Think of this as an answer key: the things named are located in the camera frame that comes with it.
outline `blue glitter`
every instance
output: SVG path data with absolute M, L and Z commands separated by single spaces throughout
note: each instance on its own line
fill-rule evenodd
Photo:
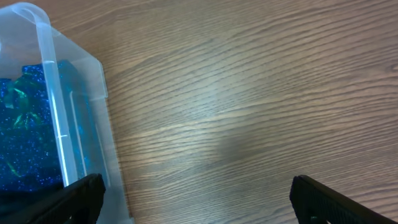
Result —
M 80 74 L 66 60 L 58 62 L 58 72 L 77 174 L 82 178 L 103 164 L 101 144 Z M 35 191 L 62 182 L 41 64 L 22 67 L 22 76 L 15 81 L 0 79 L 0 142 L 0 190 Z
M 62 182 L 44 71 L 0 79 L 0 190 L 34 191 Z

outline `wooden table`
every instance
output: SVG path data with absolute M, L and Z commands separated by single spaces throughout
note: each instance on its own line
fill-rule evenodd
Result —
M 398 221 L 398 1 L 31 2 L 103 63 L 136 223 L 296 223 L 298 174 Z

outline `plastic bin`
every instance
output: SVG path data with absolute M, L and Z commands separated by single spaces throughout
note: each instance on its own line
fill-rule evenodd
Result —
M 98 223 L 132 223 L 109 123 L 101 63 L 52 28 L 46 13 L 33 4 L 22 2 L 0 9 L 0 27 L 0 78 L 15 80 L 23 66 L 43 66 L 64 185 L 101 173 L 106 193 Z M 62 78 L 57 65 L 62 60 L 71 63 L 78 75 Z M 85 90 L 66 90 L 64 82 L 83 84 Z M 88 137 L 81 136 L 82 127 L 93 129 Z

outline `black plastic part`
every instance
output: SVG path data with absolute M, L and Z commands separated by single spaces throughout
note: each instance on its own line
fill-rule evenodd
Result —
M 15 224 L 96 223 L 105 186 L 101 174 L 90 174 L 58 192 L 0 220 Z
M 290 201 L 300 224 L 397 224 L 306 175 L 294 177 Z

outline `blue sparkly material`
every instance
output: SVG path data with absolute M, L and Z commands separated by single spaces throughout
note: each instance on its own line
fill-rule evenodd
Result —
M 0 79 L 0 190 L 34 191 L 62 181 L 41 65 Z
M 106 173 L 98 167 L 101 144 L 85 84 L 69 61 L 57 65 L 78 177 L 93 167 Z M 0 141 L 0 190 L 35 191 L 62 182 L 41 64 L 24 66 L 15 81 L 0 78 Z

